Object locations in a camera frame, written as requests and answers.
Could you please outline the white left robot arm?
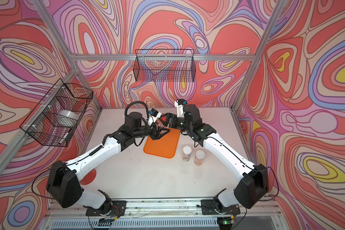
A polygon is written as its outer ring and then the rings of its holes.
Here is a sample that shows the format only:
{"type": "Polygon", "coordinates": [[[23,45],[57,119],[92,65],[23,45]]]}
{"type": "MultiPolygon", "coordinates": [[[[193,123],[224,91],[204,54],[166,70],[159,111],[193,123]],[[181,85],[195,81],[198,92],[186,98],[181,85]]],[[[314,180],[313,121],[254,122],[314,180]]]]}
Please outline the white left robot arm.
{"type": "Polygon", "coordinates": [[[113,206],[111,198],[101,190],[94,192],[82,188],[80,181],[108,158],[136,144],[137,138],[162,138],[169,133],[165,121],[166,116],[155,109],[149,112],[147,119],[141,113],[131,112],[125,116],[124,124],[112,134],[105,135],[98,146],[65,163],[54,163],[46,190],[63,208],[77,204],[102,216],[107,215],[113,206]]]}

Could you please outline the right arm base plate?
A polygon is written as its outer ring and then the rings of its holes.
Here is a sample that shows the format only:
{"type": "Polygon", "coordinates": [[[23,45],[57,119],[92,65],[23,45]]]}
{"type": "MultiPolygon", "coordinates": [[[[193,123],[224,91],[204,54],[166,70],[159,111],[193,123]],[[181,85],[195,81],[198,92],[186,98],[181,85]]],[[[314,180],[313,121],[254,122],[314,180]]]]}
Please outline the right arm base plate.
{"type": "Polygon", "coordinates": [[[241,214],[240,208],[238,205],[233,205],[229,207],[223,206],[216,199],[202,199],[200,205],[197,205],[198,208],[201,208],[203,215],[231,215],[237,216],[241,214]]]}

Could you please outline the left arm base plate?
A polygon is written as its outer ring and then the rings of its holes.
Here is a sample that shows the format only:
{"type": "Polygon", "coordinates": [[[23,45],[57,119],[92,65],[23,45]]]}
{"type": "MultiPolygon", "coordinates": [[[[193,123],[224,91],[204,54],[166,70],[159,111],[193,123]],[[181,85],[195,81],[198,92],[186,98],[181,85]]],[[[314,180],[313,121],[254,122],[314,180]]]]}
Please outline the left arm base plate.
{"type": "Polygon", "coordinates": [[[106,201],[99,209],[87,208],[87,217],[120,217],[126,211],[125,200],[106,201]]]}

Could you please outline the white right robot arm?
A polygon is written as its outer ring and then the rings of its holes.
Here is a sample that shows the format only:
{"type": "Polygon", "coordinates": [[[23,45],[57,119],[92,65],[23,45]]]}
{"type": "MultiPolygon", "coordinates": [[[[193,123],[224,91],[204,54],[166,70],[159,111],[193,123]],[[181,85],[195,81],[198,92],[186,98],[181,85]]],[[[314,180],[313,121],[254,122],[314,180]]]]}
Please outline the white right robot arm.
{"type": "Polygon", "coordinates": [[[211,125],[203,122],[195,105],[179,104],[176,108],[177,114],[158,115],[161,124],[185,132],[194,142],[213,153],[238,182],[232,191],[223,189],[217,194],[218,204],[223,207],[240,204],[251,209],[269,191],[268,169],[262,164],[255,165],[229,146],[211,125]]]}

